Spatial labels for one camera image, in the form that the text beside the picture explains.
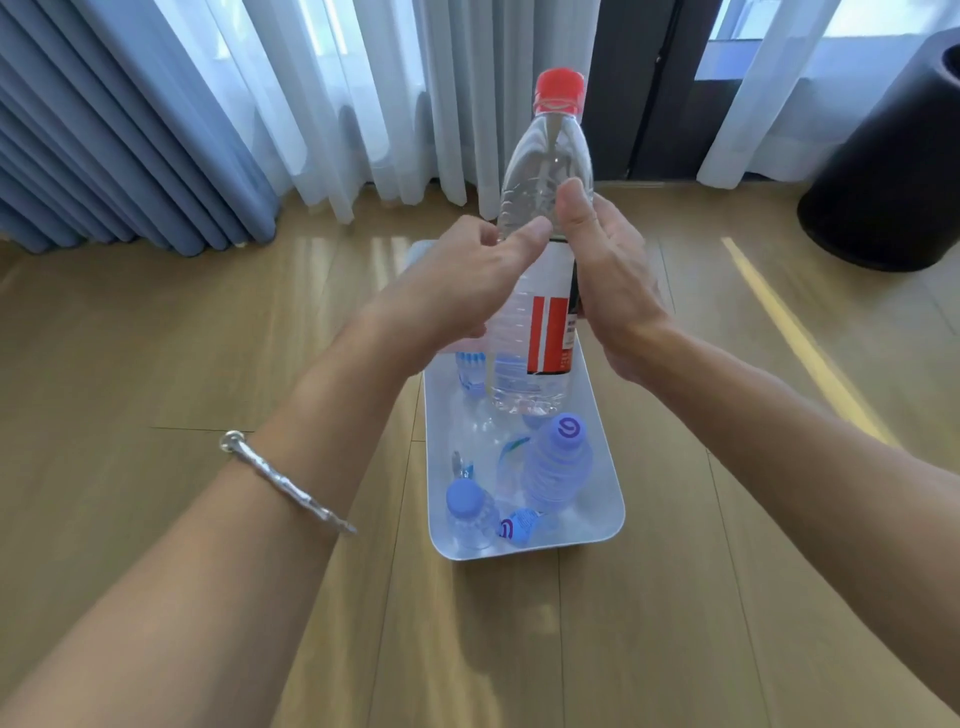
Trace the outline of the person's left hand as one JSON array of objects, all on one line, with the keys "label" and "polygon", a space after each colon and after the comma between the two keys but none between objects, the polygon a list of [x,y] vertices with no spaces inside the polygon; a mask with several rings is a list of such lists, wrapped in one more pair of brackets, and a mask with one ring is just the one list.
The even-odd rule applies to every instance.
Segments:
[{"label": "person's left hand", "polygon": [[364,307],[360,331],[398,370],[423,370],[441,349],[484,333],[552,231],[538,216],[500,240],[494,224],[463,215]]}]

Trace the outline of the person's right hand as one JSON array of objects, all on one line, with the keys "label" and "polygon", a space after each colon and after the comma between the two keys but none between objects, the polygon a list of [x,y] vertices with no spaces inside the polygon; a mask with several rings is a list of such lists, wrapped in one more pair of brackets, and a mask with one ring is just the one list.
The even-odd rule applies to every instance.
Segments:
[{"label": "person's right hand", "polygon": [[640,232],[612,202],[599,194],[589,197],[602,227],[602,243],[599,249],[571,249],[582,315],[618,376],[652,390],[674,321]]}]

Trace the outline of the large red-capped water bottle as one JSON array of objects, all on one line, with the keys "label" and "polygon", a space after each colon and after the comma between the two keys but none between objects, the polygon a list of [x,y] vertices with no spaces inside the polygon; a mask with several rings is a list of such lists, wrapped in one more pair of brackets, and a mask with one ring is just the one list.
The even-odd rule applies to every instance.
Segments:
[{"label": "large red-capped water bottle", "polygon": [[497,218],[500,237],[510,237],[538,217],[553,227],[542,254],[487,325],[492,359],[487,389],[493,403],[511,415],[551,418],[565,408],[570,390],[579,292],[556,196],[574,178],[588,195],[593,193],[593,164],[580,125],[585,93],[578,71],[543,71],[535,84],[533,120],[506,170]]}]

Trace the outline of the person's right forearm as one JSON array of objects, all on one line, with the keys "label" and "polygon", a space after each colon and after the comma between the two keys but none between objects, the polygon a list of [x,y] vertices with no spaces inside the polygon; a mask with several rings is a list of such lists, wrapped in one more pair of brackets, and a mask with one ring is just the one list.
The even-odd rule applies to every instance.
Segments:
[{"label": "person's right forearm", "polygon": [[865,434],[670,321],[629,332],[623,354],[635,380],[960,716],[960,475]]}]

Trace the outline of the person's left forearm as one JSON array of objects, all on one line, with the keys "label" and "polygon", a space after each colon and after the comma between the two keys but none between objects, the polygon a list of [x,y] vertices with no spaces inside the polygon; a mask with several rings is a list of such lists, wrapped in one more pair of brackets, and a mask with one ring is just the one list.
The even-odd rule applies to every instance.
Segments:
[{"label": "person's left forearm", "polygon": [[[250,438],[345,516],[396,400],[430,355],[364,310]],[[337,531],[236,459],[0,709],[0,728],[268,725]]]}]

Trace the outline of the small blue-capped water bottle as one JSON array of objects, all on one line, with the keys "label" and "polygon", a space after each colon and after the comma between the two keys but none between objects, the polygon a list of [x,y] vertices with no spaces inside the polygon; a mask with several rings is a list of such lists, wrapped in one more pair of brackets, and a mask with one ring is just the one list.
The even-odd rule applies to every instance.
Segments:
[{"label": "small blue-capped water bottle", "polygon": [[445,506],[451,538],[458,548],[480,552],[498,538],[501,522],[498,504],[475,480],[453,480],[445,492]]},{"label": "small blue-capped water bottle", "polygon": [[519,478],[525,504],[540,514],[564,511],[586,486],[593,465],[583,419],[570,412],[549,418],[526,444]]},{"label": "small blue-capped water bottle", "polygon": [[454,360],[462,392],[477,399],[486,396],[487,358],[483,351],[457,351]]},{"label": "small blue-capped water bottle", "polygon": [[542,515],[531,508],[520,507],[503,517],[496,534],[515,548],[526,548],[538,528]]}]

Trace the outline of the white sheer curtain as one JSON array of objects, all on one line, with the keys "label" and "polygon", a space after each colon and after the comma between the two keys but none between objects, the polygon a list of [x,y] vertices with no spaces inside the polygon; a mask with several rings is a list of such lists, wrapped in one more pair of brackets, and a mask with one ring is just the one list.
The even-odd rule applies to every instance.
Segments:
[{"label": "white sheer curtain", "polygon": [[960,29],[960,0],[723,0],[697,81],[738,82],[695,180],[810,178],[934,34]]},{"label": "white sheer curtain", "polygon": [[279,197],[354,220],[437,182],[498,216],[536,80],[590,75],[601,0],[154,0]]}]

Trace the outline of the white plastic tray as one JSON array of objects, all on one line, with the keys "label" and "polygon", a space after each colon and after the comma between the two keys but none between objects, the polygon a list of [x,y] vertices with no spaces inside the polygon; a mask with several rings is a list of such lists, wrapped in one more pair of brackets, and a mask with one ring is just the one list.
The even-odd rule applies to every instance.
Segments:
[{"label": "white plastic tray", "polygon": [[[622,528],[626,510],[576,326],[572,378],[564,408],[558,414],[576,414],[586,424],[593,465],[585,486],[563,511],[539,513],[541,520],[526,547],[514,547],[497,537],[491,546],[469,551],[452,540],[446,491],[453,480],[479,483],[493,496],[501,520],[518,508],[528,507],[520,485],[526,445],[532,434],[552,418],[512,415],[494,404],[488,389],[493,364],[488,341],[490,322],[484,337],[466,338],[444,348],[423,374],[427,515],[434,548],[449,560],[467,561],[611,539]],[[460,351],[486,355],[485,396],[470,397],[461,389],[454,360],[454,354]]]}]

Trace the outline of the black round container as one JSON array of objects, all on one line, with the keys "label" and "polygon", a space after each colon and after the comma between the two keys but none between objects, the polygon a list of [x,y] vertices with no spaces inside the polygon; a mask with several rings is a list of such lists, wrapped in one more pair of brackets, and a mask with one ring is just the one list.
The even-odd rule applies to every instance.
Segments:
[{"label": "black round container", "polygon": [[820,248],[882,272],[960,242],[960,27],[931,34],[797,206]]}]

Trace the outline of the blue curtain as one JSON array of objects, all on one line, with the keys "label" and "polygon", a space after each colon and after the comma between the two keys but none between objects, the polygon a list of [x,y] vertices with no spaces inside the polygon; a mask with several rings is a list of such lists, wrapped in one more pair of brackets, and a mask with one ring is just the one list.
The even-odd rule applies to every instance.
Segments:
[{"label": "blue curtain", "polygon": [[0,0],[0,237],[192,258],[280,207],[156,0]]}]

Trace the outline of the dark door frame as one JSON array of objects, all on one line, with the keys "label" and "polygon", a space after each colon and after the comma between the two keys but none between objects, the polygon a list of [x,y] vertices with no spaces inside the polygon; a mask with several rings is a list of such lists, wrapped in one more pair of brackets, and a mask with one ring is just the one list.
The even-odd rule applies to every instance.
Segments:
[{"label": "dark door frame", "polygon": [[582,127],[599,182],[694,181],[761,41],[748,0],[601,0]]}]

